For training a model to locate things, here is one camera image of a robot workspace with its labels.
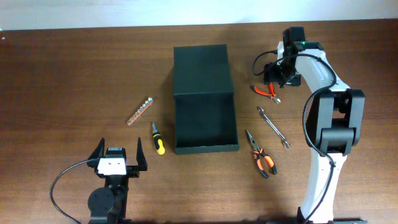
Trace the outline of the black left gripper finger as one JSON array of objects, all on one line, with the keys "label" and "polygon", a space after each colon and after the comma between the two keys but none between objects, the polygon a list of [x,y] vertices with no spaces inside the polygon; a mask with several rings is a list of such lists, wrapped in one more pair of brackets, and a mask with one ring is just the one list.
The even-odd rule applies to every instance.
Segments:
[{"label": "black left gripper finger", "polygon": [[137,166],[140,171],[147,171],[147,161],[142,148],[141,139],[137,140],[137,152],[136,152]]},{"label": "black left gripper finger", "polygon": [[97,167],[100,159],[104,156],[105,139],[101,138],[99,144],[88,158],[88,167]]}]

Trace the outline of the small red side cutters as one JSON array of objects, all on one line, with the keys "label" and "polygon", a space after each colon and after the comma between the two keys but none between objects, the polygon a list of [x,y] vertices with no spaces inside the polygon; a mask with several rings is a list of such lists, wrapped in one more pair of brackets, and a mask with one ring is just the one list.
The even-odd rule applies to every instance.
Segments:
[{"label": "small red side cutters", "polygon": [[277,95],[276,95],[276,93],[274,91],[273,84],[271,83],[271,84],[267,85],[267,87],[268,87],[268,92],[262,91],[262,90],[260,90],[258,87],[254,86],[254,85],[251,85],[251,90],[253,92],[255,92],[256,94],[268,97],[271,100],[273,100],[275,103],[279,104],[281,102],[281,100],[277,97]]}]

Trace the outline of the orange socket rail with sockets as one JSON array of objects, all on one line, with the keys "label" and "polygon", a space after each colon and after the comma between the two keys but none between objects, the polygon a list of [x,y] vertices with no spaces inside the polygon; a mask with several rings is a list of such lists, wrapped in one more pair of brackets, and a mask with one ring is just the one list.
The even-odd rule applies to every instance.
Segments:
[{"label": "orange socket rail with sockets", "polygon": [[148,99],[146,99],[137,111],[127,120],[127,125],[131,126],[153,104],[153,101],[152,97],[148,97]]}]

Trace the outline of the silver combination wrench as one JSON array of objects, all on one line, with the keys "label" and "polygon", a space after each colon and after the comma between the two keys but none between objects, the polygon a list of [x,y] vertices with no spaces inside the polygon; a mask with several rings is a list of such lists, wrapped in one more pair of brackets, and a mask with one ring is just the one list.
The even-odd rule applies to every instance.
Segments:
[{"label": "silver combination wrench", "polygon": [[279,129],[273,124],[273,122],[265,115],[264,108],[257,106],[257,110],[261,117],[265,120],[265,122],[274,130],[274,132],[280,137],[282,145],[288,149],[290,148],[290,143],[286,139],[286,137],[279,131]]}]

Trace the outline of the orange black needle-nose pliers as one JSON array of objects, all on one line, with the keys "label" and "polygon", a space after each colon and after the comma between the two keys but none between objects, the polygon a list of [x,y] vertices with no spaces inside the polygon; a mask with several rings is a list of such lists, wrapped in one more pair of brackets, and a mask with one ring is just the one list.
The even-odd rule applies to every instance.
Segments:
[{"label": "orange black needle-nose pliers", "polygon": [[253,148],[253,158],[255,160],[256,167],[257,167],[259,173],[263,176],[263,178],[265,178],[265,179],[269,178],[269,175],[266,173],[264,167],[261,164],[261,158],[263,158],[269,166],[269,172],[272,175],[276,175],[277,168],[275,166],[274,160],[271,158],[270,155],[268,155],[268,153],[263,148],[259,147],[257,141],[254,139],[252,134],[247,129],[245,130],[245,133],[246,133],[246,135],[250,141],[250,144]]}]

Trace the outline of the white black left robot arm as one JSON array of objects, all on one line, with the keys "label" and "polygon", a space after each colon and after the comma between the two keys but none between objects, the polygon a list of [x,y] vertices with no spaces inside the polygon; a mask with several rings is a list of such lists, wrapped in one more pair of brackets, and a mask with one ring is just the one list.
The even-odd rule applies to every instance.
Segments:
[{"label": "white black left robot arm", "polygon": [[126,218],[129,179],[138,178],[147,170],[147,161],[141,140],[137,140],[137,164],[126,164],[126,150],[123,147],[105,148],[101,138],[96,149],[89,156],[88,167],[104,179],[104,186],[94,190],[88,198],[91,212],[90,223],[122,224],[132,223]]}]

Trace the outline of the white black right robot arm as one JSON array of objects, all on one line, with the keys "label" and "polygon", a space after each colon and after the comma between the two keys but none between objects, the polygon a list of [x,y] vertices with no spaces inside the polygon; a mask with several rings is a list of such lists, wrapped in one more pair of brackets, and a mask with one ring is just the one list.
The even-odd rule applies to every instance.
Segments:
[{"label": "white black right robot arm", "polygon": [[264,84],[299,86],[305,80],[312,92],[302,115],[311,153],[310,175],[295,222],[334,223],[338,179],[360,139],[365,95],[339,78],[321,43],[307,41],[303,27],[286,29],[274,53],[277,60],[264,66]]}]

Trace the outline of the yellow black stubby screwdriver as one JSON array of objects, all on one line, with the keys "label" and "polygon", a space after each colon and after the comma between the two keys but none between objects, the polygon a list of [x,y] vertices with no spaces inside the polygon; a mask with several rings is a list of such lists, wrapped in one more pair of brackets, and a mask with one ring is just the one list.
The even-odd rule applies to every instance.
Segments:
[{"label": "yellow black stubby screwdriver", "polygon": [[159,130],[157,129],[154,122],[151,123],[151,126],[152,126],[152,138],[154,140],[155,150],[159,155],[163,155],[165,154],[165,147],[161,135],[159,133]]}]

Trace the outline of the black open storage box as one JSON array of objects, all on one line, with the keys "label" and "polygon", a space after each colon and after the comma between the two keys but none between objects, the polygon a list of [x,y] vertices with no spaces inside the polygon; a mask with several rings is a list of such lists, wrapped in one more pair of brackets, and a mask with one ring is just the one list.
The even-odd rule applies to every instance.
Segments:
[{"label": "black open storage box", "polygon": [[238,151],[227,46],[174,48],[175,153]]}]

